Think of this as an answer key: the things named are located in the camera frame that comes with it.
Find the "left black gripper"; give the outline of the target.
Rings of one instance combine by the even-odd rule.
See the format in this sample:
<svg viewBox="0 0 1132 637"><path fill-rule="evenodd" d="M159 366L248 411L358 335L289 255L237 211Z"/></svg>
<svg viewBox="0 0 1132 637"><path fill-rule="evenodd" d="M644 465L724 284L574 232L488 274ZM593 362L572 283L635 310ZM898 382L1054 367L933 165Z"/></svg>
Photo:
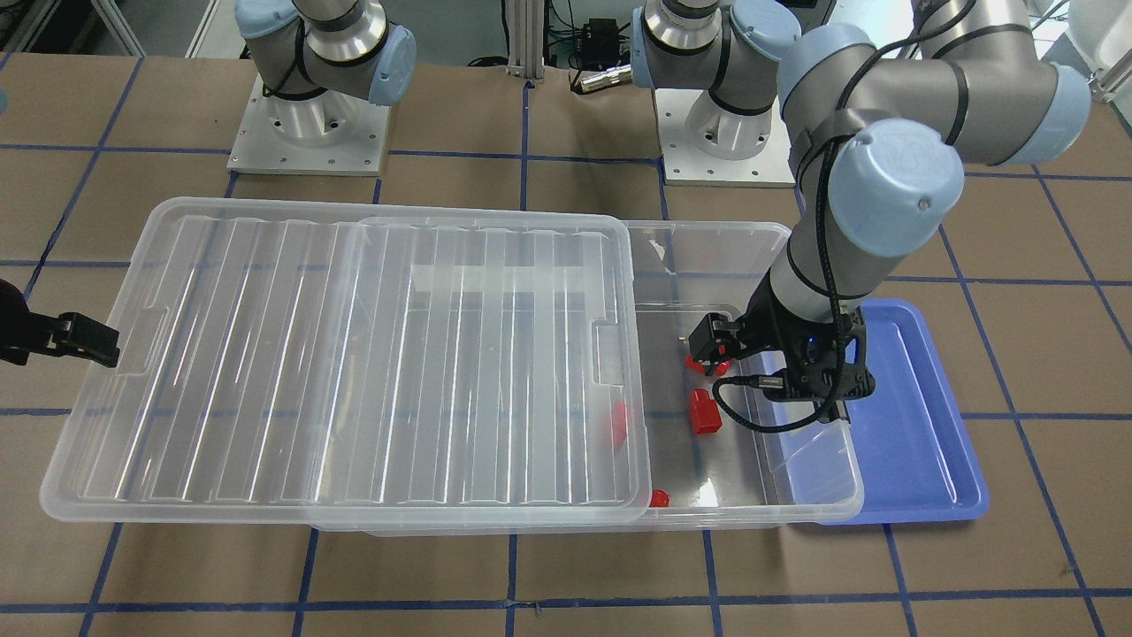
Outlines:
<svg viewBox="0 0 1132 637"><path fill-rule="evenodd" d="M727 315L707 313L688 335L688 365L704 376L718 376L721 367L739 359L743 348L753 352L780 351L784 355L784 370L777 372L784 379L781 388L767 388L764 395L771 402L821 402L831 391L837 375L837 327L832 322L812 322L790 313L767 283L761 283L753 293L747 311L738 322ZM867 398L875 391L875 379L867 368L867 327L860 308L841 315L844 328L841 343L844 352L854 348L854 358L846 359L838 384L837 402L829 402L823 413L823 424L852 422L847 401Z"/></svg>

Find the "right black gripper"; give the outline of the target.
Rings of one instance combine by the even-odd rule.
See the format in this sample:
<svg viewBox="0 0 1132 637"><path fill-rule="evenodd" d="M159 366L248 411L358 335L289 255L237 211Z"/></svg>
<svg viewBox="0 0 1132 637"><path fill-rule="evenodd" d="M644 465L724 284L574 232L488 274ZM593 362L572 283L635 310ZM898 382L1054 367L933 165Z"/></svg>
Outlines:
<svg viewBox="0 0 1132 637"><path fill-rule="evenodd" d="M80 313L55 318L33 313L22 291L1 279L1 359L26 365L33 352L114 368L120 358L119 332Z"/></svg>

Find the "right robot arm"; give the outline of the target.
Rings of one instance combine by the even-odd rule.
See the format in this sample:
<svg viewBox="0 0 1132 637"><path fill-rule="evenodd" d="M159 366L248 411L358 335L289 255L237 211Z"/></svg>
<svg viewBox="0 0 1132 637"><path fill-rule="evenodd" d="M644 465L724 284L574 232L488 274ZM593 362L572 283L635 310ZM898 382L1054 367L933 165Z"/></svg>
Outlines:
<svg viewBox="0 0 1132 637"><path fill-rule="evenodd" d="M417 63L379 1L238 1L257 68L228 166L239 174L375 177L389 110Z"/></svg>

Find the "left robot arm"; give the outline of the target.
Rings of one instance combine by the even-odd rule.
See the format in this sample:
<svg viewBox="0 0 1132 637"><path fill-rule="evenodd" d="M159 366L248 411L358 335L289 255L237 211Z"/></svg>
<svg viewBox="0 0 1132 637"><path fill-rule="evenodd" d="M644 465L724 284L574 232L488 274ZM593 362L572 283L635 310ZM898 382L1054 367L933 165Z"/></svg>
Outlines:
<svg viewBox="0 0 1132 637"><path fill-rule="evenodd" d="M777 1L648 1L631 21L642 88L700 89L724 117L780 114L803 218L743 315L710 313L691 360L784 355L772 375L712 384L720 412L756 433L837 419L875 390L860 305L937 233L964 167L1036 165L1082 134L1082 74L1036 55L1021 1L914 1L914 29L890 59L860 26L803 32Z"/></svg>

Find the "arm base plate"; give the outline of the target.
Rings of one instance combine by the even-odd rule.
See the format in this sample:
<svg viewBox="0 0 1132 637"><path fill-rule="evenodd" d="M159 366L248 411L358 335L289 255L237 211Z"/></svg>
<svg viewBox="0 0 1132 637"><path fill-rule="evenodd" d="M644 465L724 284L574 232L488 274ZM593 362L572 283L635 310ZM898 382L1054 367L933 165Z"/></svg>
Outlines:
<svg viewBox="0 0 1132 637"><path fill-rule="evenodd" d="M306 101L266 96L255 77L226 167L261 177L380 177L391 111L332 91Z"/></svg>
<svg viewBox="0 0 1132 637"><path fill-rule="evenodd" d="M795 177L779 101L756 117L721 109L707 91L654 91L669 186L790 188Z"/></svg>

